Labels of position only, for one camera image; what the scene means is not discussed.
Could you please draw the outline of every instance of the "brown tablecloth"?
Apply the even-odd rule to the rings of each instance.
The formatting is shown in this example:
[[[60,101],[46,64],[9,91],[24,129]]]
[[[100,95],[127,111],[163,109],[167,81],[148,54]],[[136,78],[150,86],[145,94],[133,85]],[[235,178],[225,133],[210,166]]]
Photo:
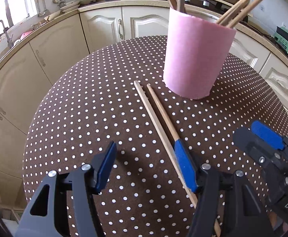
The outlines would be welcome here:
[[[269,85],[229,54],[210,96],[189,100],[163,83],[164,36],[122,41],[69,69],[42,100],[27,136],[24,188],[31,198],[50,170],[66,173],[118,144],[110,181],[94,196],[107,236],[185,236],[194,208],[133,85],[150,83],[187,147],[222,171],[241,169],[265,196],[260,167],[232,142],[260,120],[288,136],[288,116]],[[75,220],[69,194],[69,221]],[[224,208],[221,195],[218,221]]]

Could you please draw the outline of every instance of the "faucet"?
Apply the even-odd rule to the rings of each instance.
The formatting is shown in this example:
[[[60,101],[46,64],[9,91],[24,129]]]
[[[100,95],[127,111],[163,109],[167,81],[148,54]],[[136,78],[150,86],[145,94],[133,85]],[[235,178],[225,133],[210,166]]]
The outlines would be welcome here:
[[[0,20],[3,28],[4,28],[4,33],[7,37],[7,41],[8,41],[8,47],[11,49],[13,47],[13,42],[12,42],[12,37],[13,37],[13,34],[11,35],[11,38],[9,37],[8,33],[7,33],[7,30],[9,29],[8,27],[5,27],[4,26],[4,22],[2,20]]]

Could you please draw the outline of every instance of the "pink cup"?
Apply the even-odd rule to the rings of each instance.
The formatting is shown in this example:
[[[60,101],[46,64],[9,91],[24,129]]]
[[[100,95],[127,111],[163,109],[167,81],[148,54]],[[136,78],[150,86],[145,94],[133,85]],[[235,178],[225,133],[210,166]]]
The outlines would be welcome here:
[[[235,34],[234,29],[171,8],[163,76],[166,86],[189,99],[208,96]]]

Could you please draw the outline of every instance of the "blue gripper pad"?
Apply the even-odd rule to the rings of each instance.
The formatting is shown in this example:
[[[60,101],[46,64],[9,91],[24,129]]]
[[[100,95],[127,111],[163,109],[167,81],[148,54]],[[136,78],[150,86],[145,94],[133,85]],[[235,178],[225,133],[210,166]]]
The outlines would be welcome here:
[[[280,136],[278,133],[275,133],[273,130],[271,130],[269,127],[265,126],[261,122],[257,120],[254,121],[251,125],[251,130],[254,134],[256,134],[259,138],[263,139],[274,149],[284,149],[282,136]]]
[[[197,190],[196,167],[184,143],[180,139],[175,141],[175,155],[187,187],[192,192],[195,192]]]
[[[113,163],[117,156],[117,145],[111,141],[107,146],[104,153],[99,153],[94,156],[91,161],[91,165],[94,171],[97,173],[97,183],[95,190],[100,193],[107,184]]]

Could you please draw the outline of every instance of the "pink foam cylinder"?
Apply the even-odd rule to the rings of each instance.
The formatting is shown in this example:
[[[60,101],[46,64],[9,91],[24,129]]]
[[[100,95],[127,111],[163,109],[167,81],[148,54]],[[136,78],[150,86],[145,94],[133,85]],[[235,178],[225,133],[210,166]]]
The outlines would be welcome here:
[[[210,94],[236,30],[170,8],[164,82],[181,97]]]

